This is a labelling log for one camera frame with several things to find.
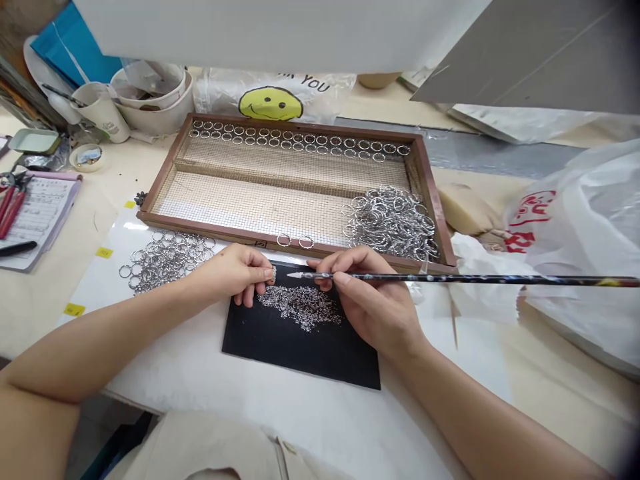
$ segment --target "white table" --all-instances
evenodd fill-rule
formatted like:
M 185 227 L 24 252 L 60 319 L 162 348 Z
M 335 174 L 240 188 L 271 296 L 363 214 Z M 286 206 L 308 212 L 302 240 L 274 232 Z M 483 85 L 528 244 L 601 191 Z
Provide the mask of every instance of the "white table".
M 409 108 L 398 96 L 396 90 L 380 96 L 360 92 L 347 104 L 345 116 L 361 114 L 360 118 L 430 127 L 451 122 L 426 105 L 411 104 Z M 404 121 L 399 113 L 402 108 L 411 110 Z M 385 109 L 389 115 L 380 118 Z M 371 118 L 374 111 L 376 118 Z M 0 111 L 0 133 L 13 134 L 21 127 Z M 50 252 L 31 274 L 0 271 L 0 292 L 3 298 L 11 299 L 0 316 L 1 356 L 15 358 L 55 327 L 118 209 L 137 191 L 149 189 L 172 140 L 154 145 L 132 139 L 121 145 L 105 144 L 110 166 L 85 176 L 75 206 Z M 10 169 L 16 158 L 16 153 L 8 154 L 0 161 L 0 170 Z M 437 183 L 462 181 L 471 185 L 499 210 L 529 182 L 463 171 L 436 170 L 434 174 Z M 637 386 L 568 344 L 526 305 L 520 326 L 501 327 L 499 334 L 514 406 L 601 465 L 615 468 L 635 427 Z M 128 400 L 118 391 L 108 393 Z

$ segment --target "pile of rhinestones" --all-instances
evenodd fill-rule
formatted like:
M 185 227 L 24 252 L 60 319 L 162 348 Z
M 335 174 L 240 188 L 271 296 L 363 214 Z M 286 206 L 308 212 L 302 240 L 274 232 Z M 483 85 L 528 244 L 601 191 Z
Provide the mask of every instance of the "pile of rhinestones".
M 342 322 L 335 302 L 326 293 L 313 287 L 270 285 L 264 295 L 258 295 L 258 302 L 280 310 L 282 318 L 292 318 L 306 332 L 320 323 L 340 325 Z
M 130 265 L 120 267 L 134 295 L 184 277 L 213 257 L 215 240 L 193 233 L 156 230 L 144 249 L 131 253 Z
M 349 246 L 368 245 L 379 253 L 419 261 L 438 258 L 435 224 L 410 192 L 380 185 L 342 208 Z

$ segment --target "person's right hand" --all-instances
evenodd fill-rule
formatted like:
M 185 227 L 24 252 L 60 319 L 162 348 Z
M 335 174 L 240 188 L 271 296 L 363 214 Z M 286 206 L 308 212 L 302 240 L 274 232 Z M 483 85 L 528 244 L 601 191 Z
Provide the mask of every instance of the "person's right hand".
M 342 273 L 396 273 L 374 250 L 360 246 L 307 264 L 318 272 L 333 273 L 333 283 L 354 330 L 389 360 L 399 361 L 429 347 L 404 282 L 368 283 Z M 331 280 L 316 283 L 320 290 L 331 289 Z

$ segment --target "wooden frame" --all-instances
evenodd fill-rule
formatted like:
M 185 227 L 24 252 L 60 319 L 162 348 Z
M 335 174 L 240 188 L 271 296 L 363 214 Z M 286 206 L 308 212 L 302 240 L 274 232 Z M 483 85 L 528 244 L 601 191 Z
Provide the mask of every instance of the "wooden frame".
M 245 245 L 253 245 L 257 247 L 286 251 L 290 253 L 296 253 L 299 255 L 306 255 L 311 257 L 323 258 L 338 250 L 340 247 L 333 245 L 324 245 L 316 243 L 311 249 L 302 249 L 300 247 L 294 247 L 290 245 L 288 247 L 282 247 L 276 241 L 275 235 L 266 235 L 258 232 L 240 230 L 230 227 L 224 227 L 221 225 L 212 225 L 210 223 L 202 223 L 190 220 L 184 220 L 176 217 L 168 217 L 166 215 L 158 215 L 151 213 L 153 205 L 158 198 L 160 189 L 165 182 L 173 162 L 176 158 L 177 152 L 182 146 L 187 133 L 191 129 L 191 124 L 194 120 L 211 121 L 211 122 L 228 122 L 235 125 L 241 125 L 244 128 L 254 127 L 260 128 L 278 128 L 280 130 L 304 131 L 305 133 L 312 133 L 315 135 L 349 135 L 350 137 L 360 137 L 368 139 L 376 139 L 385 142 L 396 143 L 410 143 L 411 154 L 407 157 L 407 161 L 412 161 L 413 165 L 417 169 L 420 190 L 423 195 L 423 200 L 429 212 L 432 214 L 433 220 L 436 224 L 436 231 L 434 240 L 438 245 L 441 253 L 440 263 L 430 263 L 429 271 L 434 273 L 450 274 L 456 273 L 456 260 L 453 254 L 453 248 L 451 246 L 451 240 L 449 238 L 449 231 L 447 230 L 447 224 L 445 222 L 442 206 L 440 204 L 440 197 L 435 187 L 435 181 L 433 179 L 433 173 L 429 166 L 429 158 L 427 150 L 421 135 L 412 133 L 396 133 L 382 130 L 371 129 L 356 129 L 349 127 L 336 127 L 329 125 L 312 125 L 308 123 L 284 123 L 278 121 L 265 121 L 254 120 L 242 117 L 230 117 L 226 115 L 204 115 L 200 113 L 190 113 L 178 136 L 174 140 L 167 158 L 160 168 L 155 181 L 147 194 L 147 198 L 140 208 L 137 216 L 144 223 L 160 228 L 166 228 L 176 231 L 182 231 L 187 233 L 197 233 L 205 237 L 219 238 L 226 241 L 232 241 L 242 243 Z M 396 270 L 401 272 L 416 273 L 422 267 L 422 262 L 407 259 L 402 257 L 394 257 L 391 255 L 383 255 L 384 258 L 392 265 Z

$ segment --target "smiley face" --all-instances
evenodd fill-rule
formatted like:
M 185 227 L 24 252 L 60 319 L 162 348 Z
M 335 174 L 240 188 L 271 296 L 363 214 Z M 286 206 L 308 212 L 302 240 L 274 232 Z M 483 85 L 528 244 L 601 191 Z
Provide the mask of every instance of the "smiley face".
M 290 91 L 279 87 L 249 90 L 240 98 L 238 110 L 244 116 L 260 120 L 291 120 L 302 117 L 302 102 Z

